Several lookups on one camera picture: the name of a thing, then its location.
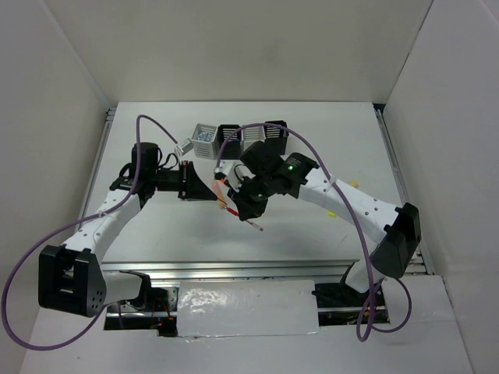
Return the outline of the orange pastel highlighter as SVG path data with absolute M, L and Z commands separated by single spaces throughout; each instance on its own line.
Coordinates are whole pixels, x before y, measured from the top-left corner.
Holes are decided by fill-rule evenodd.
M 211 187 L 212 187 L 212 190 L 214 192 L 214 194 L 216 195 L 216 197 L 221 197 L 222 199 L 225 199 L 224 198 L 224 195 L 223 195 L 223 192 L 221 191 L 221 187 L 220 187 L 221 183 L 216 181 L 215 179 L 212 181 L 212 184 L 211 184 Z M 220 208 L 222 209 L 225 209 L 227 206 L 220 206 Z

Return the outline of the blue patterned tape roll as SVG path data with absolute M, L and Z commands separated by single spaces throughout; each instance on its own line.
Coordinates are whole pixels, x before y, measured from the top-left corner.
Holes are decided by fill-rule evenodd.
M 197 136 L 197 139 L 199 141 L 206 142 L 206 143 L 211 143 L 213 141 L 213 138 L 214 138 L 214 134 L 212 132 L 209 132 L 209 131 L 200 132 Z

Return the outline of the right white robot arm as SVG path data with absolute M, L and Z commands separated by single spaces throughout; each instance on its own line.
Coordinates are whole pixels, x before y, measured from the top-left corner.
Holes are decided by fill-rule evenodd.
M 421 241 L 416 206 L 386 203 L 326 176 L 315 160 L 302 153 L 282 157 L 261 141 L 246 150 L 240 161 L 249 170 L 248 176 L 239 175 L 236 165 L 228 161 L 219 171 L 226 178 L 228 197 L 241 221 L 261 217 L 272 196 L 288 195 L 335 213 L 375 244 L 367 250 L 369 258 L 354 264 L 344 276 L 340 287 L 343 302 L 358 305 L 370 284 L 405 275 Z

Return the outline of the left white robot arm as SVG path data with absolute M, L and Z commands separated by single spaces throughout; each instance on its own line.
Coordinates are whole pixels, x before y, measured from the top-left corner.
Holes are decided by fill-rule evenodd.
M 160 165 L 155 143 L 133 146 L 131 161 L 119 172 L 94 218 L 61 245 L 46 246 L 38 257 L 38 303 L 79 316 L 93 317 L 108 304 L 128 303 L 137 311 L 148 309 L 159 294 L 145 273 L 122 270 L 104 273 L 104 255 L 122 229 L 156 192 L 175 192 L 184 201 L 215 201 L 201 181 L 193 162 L 177 169 Z

